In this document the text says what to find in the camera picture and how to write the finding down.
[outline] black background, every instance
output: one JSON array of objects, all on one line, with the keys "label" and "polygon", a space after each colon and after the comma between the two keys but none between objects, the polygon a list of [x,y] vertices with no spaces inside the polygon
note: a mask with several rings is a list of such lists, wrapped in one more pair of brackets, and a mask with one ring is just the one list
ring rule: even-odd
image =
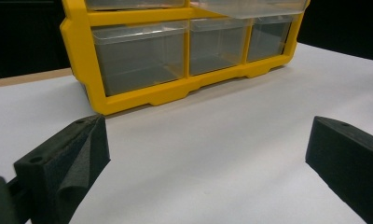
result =
[{"label": "black background", "polygon": [[[0,0],[0,78],[69,67],[61,0]],[[373,1],[311,0],[297,41],[373,60]]]}]

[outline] yellow plastic frame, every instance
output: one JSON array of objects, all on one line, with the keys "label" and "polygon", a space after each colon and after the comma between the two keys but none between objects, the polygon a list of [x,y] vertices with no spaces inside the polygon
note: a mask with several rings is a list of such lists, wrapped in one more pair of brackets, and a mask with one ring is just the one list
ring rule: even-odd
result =
[{"label": "yellow plastic frame", "polygon": [[248,27],[242,64],[193,77],[189,75],[188,71],[189,32],[186,32],[184,44],[185,75],[183,78],[136,91],[106,96],[90,27],[223,16],[191,7],[189,0],[186,0],[186,5],[181,8],[123,11],[87,10],[84,0],[63,0],[62,3],[66,14],[65,20],[61,24],[62,38],[67,49],[73,74],[79,82],[85,85],[93,110],[104,115],[117,113],[139,105],[165,104],[182,99],[191,91],[203,86],[234,77],[264,75],[270,69],[291,61],[297,46],[297,33],[303,18],[302,13],[297,15],[297,19],[292,22],[282,55],[248,63],[248,44],[252,32],[252,27]]}]

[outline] white table surface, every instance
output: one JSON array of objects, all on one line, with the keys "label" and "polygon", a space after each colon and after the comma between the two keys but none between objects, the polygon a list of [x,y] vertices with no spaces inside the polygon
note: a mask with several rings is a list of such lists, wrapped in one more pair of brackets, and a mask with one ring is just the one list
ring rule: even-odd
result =
[{"label": "white table surface", "polygon": [[[73,76],[0,88],[0,175],[92,114]],[[314,116],[373,135],[373,61],[298,44],[264,76],[109,116],[112,160],[71,223],[364,223],[305,163]]]}]

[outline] yellow storage organizer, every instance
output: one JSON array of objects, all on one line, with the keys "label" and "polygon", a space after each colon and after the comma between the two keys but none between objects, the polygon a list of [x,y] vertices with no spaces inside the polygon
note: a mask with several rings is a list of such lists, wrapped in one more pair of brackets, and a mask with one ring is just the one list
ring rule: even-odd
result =
[{"label": "yellow storage organizer", "polygon": [[146,2],[63,0],[61,31],[72,70],[98,113],[161,105],[206,85],[260,76],[288,63],[309,3]]}]

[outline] black foam piece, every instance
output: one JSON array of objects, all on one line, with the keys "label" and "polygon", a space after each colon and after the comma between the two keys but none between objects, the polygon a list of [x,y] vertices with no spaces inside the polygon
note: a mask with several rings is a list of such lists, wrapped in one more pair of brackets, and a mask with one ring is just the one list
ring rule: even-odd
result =
[{"label": "black foam piece", "polygon": [[68,223],[109,163],[103,116],[79,119],[14,164],[19,184],[31,191],[33,223]]},{"label": "black foam piece", "polygon": [[14,204],[7,190],[6,180],[0,176],[0,223],[18,223],[18,217],[13,208]]},{"label": "black foam piece", "polygon": [[373,223],[373,136],[315,117],[306,163],[366,223]]}]

